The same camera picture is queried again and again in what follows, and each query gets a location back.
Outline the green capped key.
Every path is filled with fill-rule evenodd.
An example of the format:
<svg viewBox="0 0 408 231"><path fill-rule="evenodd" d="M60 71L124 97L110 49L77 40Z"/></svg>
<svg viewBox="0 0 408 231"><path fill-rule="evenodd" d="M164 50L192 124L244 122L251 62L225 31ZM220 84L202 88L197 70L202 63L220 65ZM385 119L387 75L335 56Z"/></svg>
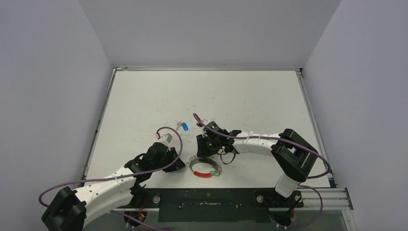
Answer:
<svg viewBox="0 0 408 231"><path fill-rule="evenodd" d="M222 171L213 170L210 171L211 176L219 177L222 174Z"/></svg>

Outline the blue capped key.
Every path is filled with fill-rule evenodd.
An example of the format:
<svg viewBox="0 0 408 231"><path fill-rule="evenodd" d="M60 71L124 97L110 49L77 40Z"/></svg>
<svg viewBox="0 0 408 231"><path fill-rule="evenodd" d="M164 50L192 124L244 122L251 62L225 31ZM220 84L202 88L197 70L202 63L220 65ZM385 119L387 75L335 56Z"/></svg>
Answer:
<svg viewBox="0 0 408 231"><path fill-rule="evenodd" d="M188 125L185 122L179 121L176 124L176 131L178 131L179 129L183 129L184 131L188 131Z"/></svg>

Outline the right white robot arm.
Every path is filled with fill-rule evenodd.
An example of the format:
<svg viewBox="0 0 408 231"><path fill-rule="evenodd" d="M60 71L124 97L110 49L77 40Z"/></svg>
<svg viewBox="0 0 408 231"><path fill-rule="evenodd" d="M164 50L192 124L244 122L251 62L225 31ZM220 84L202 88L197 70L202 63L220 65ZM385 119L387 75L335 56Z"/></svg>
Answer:
<svg viewBox="0 0 408 231"><path fill-rule="evenodd" d="M280 176L272 193L273 203L285 206L301 183L305 182L317 160L317 150L292 129L278 134L255 134L242 130L227 131L214 121L203 126L196 136L197 157L204 158L225 153L261 154L272 156L281 167Z"/></svg>

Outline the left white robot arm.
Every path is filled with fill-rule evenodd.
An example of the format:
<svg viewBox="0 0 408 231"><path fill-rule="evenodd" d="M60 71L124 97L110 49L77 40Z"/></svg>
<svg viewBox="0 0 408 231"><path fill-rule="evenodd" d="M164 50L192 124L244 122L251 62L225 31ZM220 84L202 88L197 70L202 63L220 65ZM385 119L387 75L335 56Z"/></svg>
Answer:
<svg viewBox="0 0 408 231"><path fill-rule="evenodd" d="M59 190L41 220L50 231L81 231L115 208L140 206L145 197L140 184L155 170L174 172L185 166L174 147L155 142L146 153L136 156L101 181Z"/></svg>

